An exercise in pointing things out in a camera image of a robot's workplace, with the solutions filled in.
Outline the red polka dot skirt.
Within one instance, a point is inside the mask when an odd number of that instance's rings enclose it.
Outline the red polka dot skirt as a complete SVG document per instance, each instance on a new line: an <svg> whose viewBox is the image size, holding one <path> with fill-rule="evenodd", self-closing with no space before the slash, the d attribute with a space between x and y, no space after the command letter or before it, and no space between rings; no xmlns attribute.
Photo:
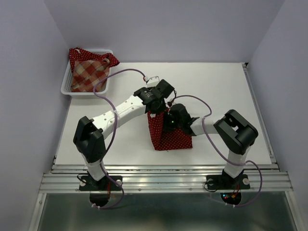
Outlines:
<svg viewBox="0 0 308 231"><path fill-rule="evenodd" d="M168 109L159 114L147 113L148 128L152 145L156 151L192 149L192 138L176 123Z"/></svg>

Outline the red plaid skirt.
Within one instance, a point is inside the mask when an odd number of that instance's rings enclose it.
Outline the red plaid skirt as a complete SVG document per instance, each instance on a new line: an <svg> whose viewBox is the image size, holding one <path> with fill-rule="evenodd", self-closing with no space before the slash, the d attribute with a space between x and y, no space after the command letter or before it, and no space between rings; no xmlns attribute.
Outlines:
<svg viewBox="0 0 308 231"><path fill-rule="evenodd" d="M109 75L110 61L75 61L71 92L92 92L94 86Z"/></svg>

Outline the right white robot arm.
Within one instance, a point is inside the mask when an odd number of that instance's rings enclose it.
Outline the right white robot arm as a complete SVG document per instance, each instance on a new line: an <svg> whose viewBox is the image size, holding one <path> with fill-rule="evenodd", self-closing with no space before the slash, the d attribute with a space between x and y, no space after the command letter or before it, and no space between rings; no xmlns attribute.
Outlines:
<svg viewBox="0 0 308 231"><path fill-rule="evenodd" d="M244 165L250 147L258 137L258 131L241 114L231 109L218 121L206 122L204 118L191 117L185 106L178 103L164 113L163 123L164 131L171 132L177 128L190 137L218 134L228 147L229 153L222 173L206 177L208 190L250 189Z"/></svg>

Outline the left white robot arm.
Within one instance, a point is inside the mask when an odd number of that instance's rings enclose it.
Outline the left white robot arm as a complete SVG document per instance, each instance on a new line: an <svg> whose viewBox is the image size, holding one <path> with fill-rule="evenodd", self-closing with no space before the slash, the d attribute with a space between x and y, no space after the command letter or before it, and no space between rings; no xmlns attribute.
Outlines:
<svg viewBox="0 0 308 231"><path fill-rule="evenodd" d="M174 87L162 79L155 86L136 90L120 105L112 105L112 110L91 119L84 116L78 121L73 143L85 161L95 189L101 190L107 185L103 164L108 152L105 139L112 134L110 143L113 143L116 129L138 116L164 112L167 109L165 99L174 91Z"/></svg>

